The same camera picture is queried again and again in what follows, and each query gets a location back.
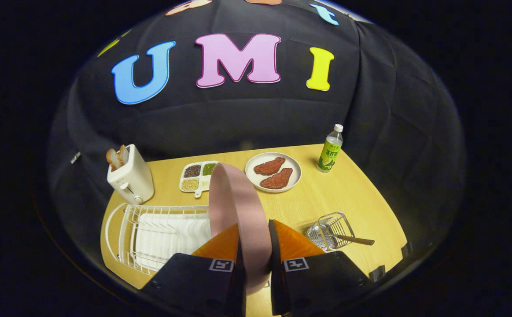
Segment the letter m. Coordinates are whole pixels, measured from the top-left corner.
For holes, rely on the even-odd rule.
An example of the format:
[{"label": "letter m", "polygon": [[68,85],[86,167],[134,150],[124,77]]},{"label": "letter m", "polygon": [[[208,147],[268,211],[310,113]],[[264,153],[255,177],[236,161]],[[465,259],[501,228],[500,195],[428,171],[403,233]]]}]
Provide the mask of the letter m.
[{"label": "letter m", "polygon": [[203,48],[203,70],[197,80],[200,88],[219,86],[225,78],[219,74],[219,62],[234,82],[239,82],[252,62],[252,72],[247,78],[251,82],[271,83],[281,78],[276,71],[276,47],[279,36],[256,34],[238,50],[225,34],[209,34],[195,40]]}]

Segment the meat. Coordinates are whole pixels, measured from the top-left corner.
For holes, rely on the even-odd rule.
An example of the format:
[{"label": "meat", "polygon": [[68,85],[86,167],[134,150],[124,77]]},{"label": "meat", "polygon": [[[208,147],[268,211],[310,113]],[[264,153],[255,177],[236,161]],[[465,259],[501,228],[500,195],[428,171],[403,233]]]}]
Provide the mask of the meat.
[{"label": "meat", "polygon": [[282,189],[289,183],[289,178],[291,177],[292,172],[292,168],[284,168],[276,175],[261,181],[260,186],[268,189]]},{"label": "meat", "polygon": [[276,157],[276,159],[273,161],[265,162],[264,164],[256,166],[254,168],[254,172],[260,175],[273,175],[280,170],[281,165],[283,165],[284,163],[284,157]]}]

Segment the green label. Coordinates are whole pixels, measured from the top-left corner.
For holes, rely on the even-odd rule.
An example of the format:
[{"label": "green label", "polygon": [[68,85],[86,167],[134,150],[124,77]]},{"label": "green label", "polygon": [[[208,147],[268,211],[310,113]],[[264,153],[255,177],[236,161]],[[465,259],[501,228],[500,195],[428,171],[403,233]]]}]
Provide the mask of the green label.
[{"label": "green label", "polygon": [[340,152],[340,147],[342,146],[335,146],[334,144],[326,141],[324,143],[324,148],[322,148],[320,158],[318,159],[318,167],[322,170],[330,170],[332,165],[334,165],[334,161],[336,161],[338,152]]}]

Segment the bread slice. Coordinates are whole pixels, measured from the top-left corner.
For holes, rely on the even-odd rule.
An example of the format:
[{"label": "bread slice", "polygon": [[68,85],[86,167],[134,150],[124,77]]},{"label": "bread slice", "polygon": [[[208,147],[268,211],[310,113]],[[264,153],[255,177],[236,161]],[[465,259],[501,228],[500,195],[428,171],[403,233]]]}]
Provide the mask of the bread slice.
[{"label": "bread slice", "polygon": [[121,167],[121,163],[119,162],[119,159],[117,159],[117,152],[115,149],[110,148],[107,151],[107,162],[111,165],[111,170],[116,170]]},{"label": "bread slice", "polygon": [[129,151],[127,150],[124,144],[121,145],[121,148],[119,149],[119,155],[117,155],[117,160],[119,160],[121,166],[129,162]]}]

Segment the wooden table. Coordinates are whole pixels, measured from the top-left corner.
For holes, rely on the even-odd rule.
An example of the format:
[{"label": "wooden table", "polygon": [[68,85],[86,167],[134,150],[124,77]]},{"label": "wooden table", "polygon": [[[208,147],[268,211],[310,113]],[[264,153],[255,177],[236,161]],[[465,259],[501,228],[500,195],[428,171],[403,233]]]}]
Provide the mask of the wooden table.
[{"label": "wooden table", "polygon": [[[367,276],[380,265],[385,265],[388,271],[401,261],[401,247],[407,242],[397,217],[375,186],[343,151],[338,154],[332,171],[329,173],[318,171],[316,163],[322,146],[322,144],[312,144],[268,148],[148,162],[154,180],[155,195],[144,205],[208,205],[209,192],[203,192],[201,197],[196,199],[193,193],[184,193],[179,190],[181,171],[189,163],[216,160],[244,171],[246,163],[254,155],[265,152],[284,153],[301,165],[302,178],[296,186],[282,193],[267,193],[256,189],[268,219],[276,219],[303,233],[321,215],[342,211],[356,237],[373,239],[375,244],[367,246],[350,243],[340,250],[348,255]],[[119,193],[114,191],[101,226],[101,253],[107,268],[140,289],[151,279],[151,276],[121,264],[107,249],[105,224],[111,212],[121,203],[125,201]],[[107,228],[111,245],[118,243],[122,220],[121,208],[113,213],[111,225]],[[247,297],[246,315],[248,317],[272,315],[269,287]]]}]

